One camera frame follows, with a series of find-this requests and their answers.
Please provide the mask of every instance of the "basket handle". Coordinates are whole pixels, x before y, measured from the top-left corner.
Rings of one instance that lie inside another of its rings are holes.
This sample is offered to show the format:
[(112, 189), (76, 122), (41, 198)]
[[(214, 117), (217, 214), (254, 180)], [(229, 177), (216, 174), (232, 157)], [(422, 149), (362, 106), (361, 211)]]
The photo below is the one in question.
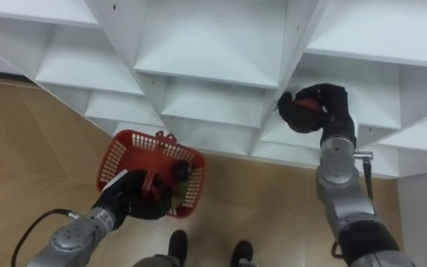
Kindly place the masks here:
[(169, 134), (164, 136), (164, 131), (158, 131), (156, 133), (156, 139), (162, 142), (177, 142), (177, 138), (173, 134)]

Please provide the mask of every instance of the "object in basket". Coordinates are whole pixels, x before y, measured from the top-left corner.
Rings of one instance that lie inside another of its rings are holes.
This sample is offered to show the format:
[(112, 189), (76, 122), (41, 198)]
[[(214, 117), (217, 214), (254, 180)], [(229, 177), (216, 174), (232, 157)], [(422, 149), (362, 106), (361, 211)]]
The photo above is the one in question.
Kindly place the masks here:
[(172, 166), (171, 175), (177, 183), (187, 182), (191, 178), (191, 165), (188, 161), (179, 160)]
[(183, 182), (179, 185), (179, 187), (176, 188), (171, 200), (173, 208), (180, 208), (182, 204), (184, 204), (185, 196), (187, 196), (188, 189), (189, 181)]

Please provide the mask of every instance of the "black object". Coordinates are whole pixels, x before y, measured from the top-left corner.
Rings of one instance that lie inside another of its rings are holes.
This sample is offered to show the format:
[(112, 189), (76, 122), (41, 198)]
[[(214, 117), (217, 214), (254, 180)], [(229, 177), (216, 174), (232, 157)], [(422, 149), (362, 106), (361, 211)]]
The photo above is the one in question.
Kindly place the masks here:
[(313, 108), (293, 102), (291, 93), (284, 93), (278, 101), (279, 115), (284, 119), (289, 128), (301, 134), (307, 134), (319, 130), (324, 122), (323, 110)]
[(284, 93), (278, 101), (279, 115), (292, 126), (293, 131), (304, 128), (310, 120), (309, 131), (323, 129), (321, 143), (330, 136), (343, 136), (356, 145), (354, 121), (348, 112), (348, 94), (344, 87), (327, 83), (313, 85), (297, 93), (296, 99), (315, 99), (326, 112), (316, 118), (311, 114), (310, 108), (307, 108), (308, 111), (299, 109), (298, 105), (292, 102), (291, 93)]
[(178, 183), (187, 182), (189, 180), (189, 162), (179, 160), (171, 169), (171, 175)]
[(385, 225), (376, 221), (359, 221), (339, 233), (338, 243), (347, 266), (367, 254), (399, 251)]
[(246, 240), (236, 244), (234, 253), (231, 255), (230, 267), (240, 267), (240, 259), (245, 259), (249, 262), (253, 259), (253, 246)]
[(22, 235), (21, 239), (19, 240), (18, 244), (16, 245), (16, 247), (14, 248), (14, 252), (13, 255), (11, 256), (11, 267), (16, 267), (16, 261), (17, 261), (17, 257), (19, 254), (19, 250), (22, 247), (22, 244), (24, 244), (24, 242), (26, 241), (27, 237), (29, 237), (30, 232), (33, 231), (33, 229), (46, 217), (52, 215), (52, 214), (61, 214), (61, 215), (65, 215), (68, 216), (68, 214), (72, 212), (71, 210), (67, 210), (67, 209), (63, 209), (63, 208), (55, 208), (52, 211), (48, 211), (46, 213), (44, 213), (43, 215), (41, 215), (39, 218), (37, 218), (37, 220), (35, 220), (33, 222), (33, 224), (31, 224), (29, 226), (29, 228), (26, 230), (26, 232), (24, 232), (24, 234)]
[(172, 233), (169, 239), (168, 255), (179, 259), (179, 267), (183, 267), (187, 259), (188, 238), (183, 230)]
[(144, 220), (157, 220), (171, 209), (172, 192), (169, 190), (159, 187), (159, 200), (155, 200), (153, 196), (141, 197), (146, 174), (147, 171), (144, 170), (127, 172), (112, 186), (105, 188), (93, 205), (92, 208), (106, 208), (113, 213), (116, 220), (113, 230), (118, 229), (128, 215)]

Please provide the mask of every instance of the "black cable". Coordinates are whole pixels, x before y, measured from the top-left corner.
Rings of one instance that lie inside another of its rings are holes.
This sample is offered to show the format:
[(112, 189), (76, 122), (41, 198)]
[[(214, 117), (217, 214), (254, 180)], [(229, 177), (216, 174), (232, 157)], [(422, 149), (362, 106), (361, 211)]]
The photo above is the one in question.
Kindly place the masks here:
[(371, 185), (371, 163), (368, 160), (363, 161), (363, 176), (365, 177), (365, 185), (367, 188), (367, 195), (371, 200), (374, 199), (374, 191)]
[[(363, 161), (363, 176), (365, 177), (365, 186), (367, 189), (367, 195), (368, 197), (370, 197), (371, 200), (373, 200), (374, 191), (371, 184), (371, 163), (368, 160)], [(337, 241), (334, 241), (334, 244), (332, 244), (331, 255), (336, 259), (343, 259), (344, 257), (341, 254), (337, 253), (338, 247), (339, 247), (339, 244), (337, 243)]]
[(331, 255), (336, 259), (342, 260), (344, 256), (337, 253), (337, 247), (339, 247), (339, 244), (337, 243), (337, 241), (334, 241), (334, 244), (332, 244)]
[(26, 241), (27, 237), (29, 236), (30, 232), (43, 220), (45, 217), (52, 215), (52, 214), (61, 214), (68, 216), (68, 214), (72, 212), (71, 210), (63, 209), (63, 208), (54, 208), (52, 211), (48, 211), (41, 215), (37, 220), (33, 222), (32, 225), (29, 226), (29, 228), (26, 230), (26, 232), (22, 235), (21, 239), (19, 240), (18, 244), (16, 245), (16, 248), (14, 249), (13, 256), (11, 256), (11, 267), (16, 267), (16, 259), (18, 257), (19, 250), (22, 247), (22, 244), (24, 244), (24, 241)]

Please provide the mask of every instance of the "person's foot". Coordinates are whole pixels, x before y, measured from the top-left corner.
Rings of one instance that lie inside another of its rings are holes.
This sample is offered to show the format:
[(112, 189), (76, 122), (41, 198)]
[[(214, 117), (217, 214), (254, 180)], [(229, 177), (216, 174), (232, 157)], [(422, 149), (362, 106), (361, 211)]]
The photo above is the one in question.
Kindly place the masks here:
[(169, 239), (168, 255), (179, 259), (179, 267), (183, 267), (187, 258), (188, 239), (183, 230), (177, 230), (172, 233)]
[(239, 267), (240, 260), (251, 262), (253, 259), (253, 246), (248, 241), (240, 241), (236, 244), (234, 253), (231, 255), (230, 267)]

